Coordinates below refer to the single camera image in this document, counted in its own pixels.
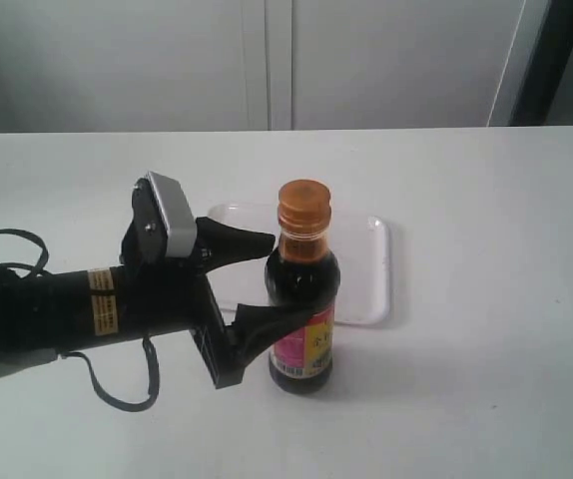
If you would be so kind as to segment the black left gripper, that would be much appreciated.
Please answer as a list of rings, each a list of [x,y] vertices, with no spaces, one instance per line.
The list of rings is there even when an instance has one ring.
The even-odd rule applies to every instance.
[[[120,251],[130,301],[145,318],[149,334],[190,331],[218,389],[240,384],[244,369],[261,353],[313,317],[310,305],[239,304],[234,321],[225,326],[208,273],[269,256],[276,236],[199,217],[191,255],[169,258],[165,227],[146,175],[134,184],[131,205],[133,216]]]

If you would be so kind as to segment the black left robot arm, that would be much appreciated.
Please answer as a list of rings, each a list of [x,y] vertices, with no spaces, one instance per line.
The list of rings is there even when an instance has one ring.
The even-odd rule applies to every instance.
[[[310,305],[239,305],[225,323],[209,273],[269,255],[274,237],[195,217],[180,183],[154,172],[135,183],[132,209],[116,266],[50,273],[46,251],[31,265],[0,263],[0,378],[140,340],[146,400],[124,402],[94,385],[108,404],[139,412],[160,391],[154,336],[189,331],[213,383],[223,388],[239,384],[258,355],[312,317]]]

